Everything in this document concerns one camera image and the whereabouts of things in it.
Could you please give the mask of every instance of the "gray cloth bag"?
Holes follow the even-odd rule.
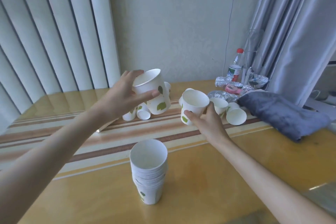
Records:
[[[238,101],[254,116],[296,143],[301,137],[311,135],[331,122],[326,114],[302,109],[276,93],[254,91]]]

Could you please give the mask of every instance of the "wooden table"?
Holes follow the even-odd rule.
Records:
[[[234,168],[194,126],[180,121],[186,88],[208,93],[214,81],[172,83],[171,108],[149,120],[117,120],[92,135],[20,221],[52,223],[275,223]],[[0,136],[0,169],[38,146],[87,110],[107,89],[42,97]],[[300,144],[248,115],[241,126],[223,120],[243,150],[300,192],[336,179],[336,136],[321,130]],[[132,182],[129,151],[156,138],[169,150],[169,171],[156,205],[144,205]]]

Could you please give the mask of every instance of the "bottle label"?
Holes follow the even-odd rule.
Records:
[[[240,74],[240,71],[241,71],[241,68],[229,67],[229,71],[228,71],[227,75],[228,76],[232,76],[232,81],[233,82],[237,82],[239,74]]]

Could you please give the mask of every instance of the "fingernail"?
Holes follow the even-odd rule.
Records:
[[[155,97],[157,97],[158,95],[160,95],[160,91],[158,91],[158,90],[153,90],[152,91],[152,96],[155,98]]]

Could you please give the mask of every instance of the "hand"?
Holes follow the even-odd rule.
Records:
[[[160,94],[158,90],[150,90],[142,94],[135,94],[132,91],[134,79],[143,72],[143,70],[125,71],[120,80],[93,106],[102,114],[104,123],[118,119],[139,104]]]
[[[230,139],[226,133],[220,116],[216,113],[213,102],[210,101],[207,107],[205,119],[199,118],[196,114],[185,110],[184,114],[193,122],[199,131],[207,138],[212,145],[219,141]]]

